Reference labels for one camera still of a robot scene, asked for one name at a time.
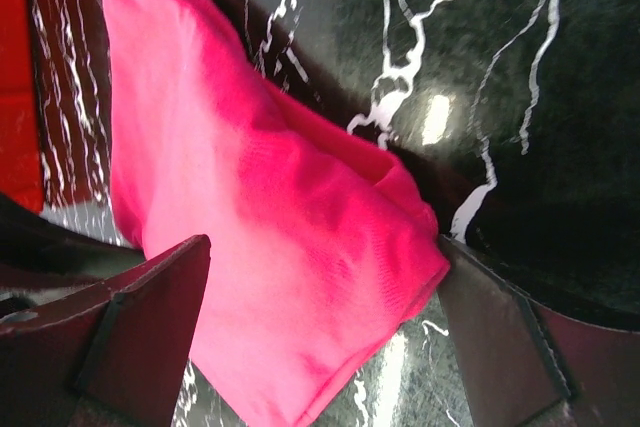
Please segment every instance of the towel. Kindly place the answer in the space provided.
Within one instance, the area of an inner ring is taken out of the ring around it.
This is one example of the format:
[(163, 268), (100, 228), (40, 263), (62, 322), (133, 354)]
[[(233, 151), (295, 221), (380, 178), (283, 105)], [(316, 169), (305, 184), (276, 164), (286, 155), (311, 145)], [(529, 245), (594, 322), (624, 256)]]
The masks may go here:
[(211, 0), (103, 5), (117, 225), (147, 257), (209, 236), (192, 360), (249, 425), (308, 425), (445, 275), (433, 211), (263, 79)]

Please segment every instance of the pink cloth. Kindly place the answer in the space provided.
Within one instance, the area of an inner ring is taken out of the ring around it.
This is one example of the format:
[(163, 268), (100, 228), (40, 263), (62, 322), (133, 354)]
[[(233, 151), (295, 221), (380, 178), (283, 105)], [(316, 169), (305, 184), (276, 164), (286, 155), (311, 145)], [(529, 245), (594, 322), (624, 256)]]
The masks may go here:
[(262, 79), (211, 0), (103, 2), (118, 227), (147, 257), (210, 237), (193, 361), (250, 425), (308, 425), (446, 273), (434, 214)]

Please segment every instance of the marble countertop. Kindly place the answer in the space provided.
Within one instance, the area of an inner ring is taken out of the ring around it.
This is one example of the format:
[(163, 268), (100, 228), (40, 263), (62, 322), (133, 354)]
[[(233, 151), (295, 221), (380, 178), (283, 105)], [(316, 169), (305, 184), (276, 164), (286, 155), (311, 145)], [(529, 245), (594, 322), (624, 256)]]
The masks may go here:
[[(263, 75), (402, 158), (443, 234), (507, 278), (640, 312), (636, 0), (216, 2)], [(121, 242), (101, 0), (31, 15), (48, 215)], [(447, 334), (434, 298), (318, 425), (471, 425)], [(175, 423), (239, 420), (189, 366)]]

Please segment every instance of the cloth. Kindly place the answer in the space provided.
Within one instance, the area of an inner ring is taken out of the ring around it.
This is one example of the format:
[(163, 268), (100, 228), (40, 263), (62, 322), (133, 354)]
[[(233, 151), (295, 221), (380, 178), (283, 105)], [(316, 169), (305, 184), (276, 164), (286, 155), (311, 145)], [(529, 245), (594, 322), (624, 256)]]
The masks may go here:
[(210, 237), (192, 360), (249, 425), (308, 425), (446, 273), (435, 216), (392, 154), (260, 77), (211, 0), (103, 4), (117, 225), (148, 257)]

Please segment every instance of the folded pink fabric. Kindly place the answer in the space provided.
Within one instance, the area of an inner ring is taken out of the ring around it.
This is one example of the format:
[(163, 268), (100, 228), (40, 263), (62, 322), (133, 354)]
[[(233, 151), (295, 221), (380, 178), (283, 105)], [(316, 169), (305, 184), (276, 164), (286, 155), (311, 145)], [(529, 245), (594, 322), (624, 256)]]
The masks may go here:
[(103, 3), (117, 224), (148, 257), (210, 237), (192, 359), (250, 425), (308, 425), (444, 276), (433, 212), (262, 79), (210, 0)]

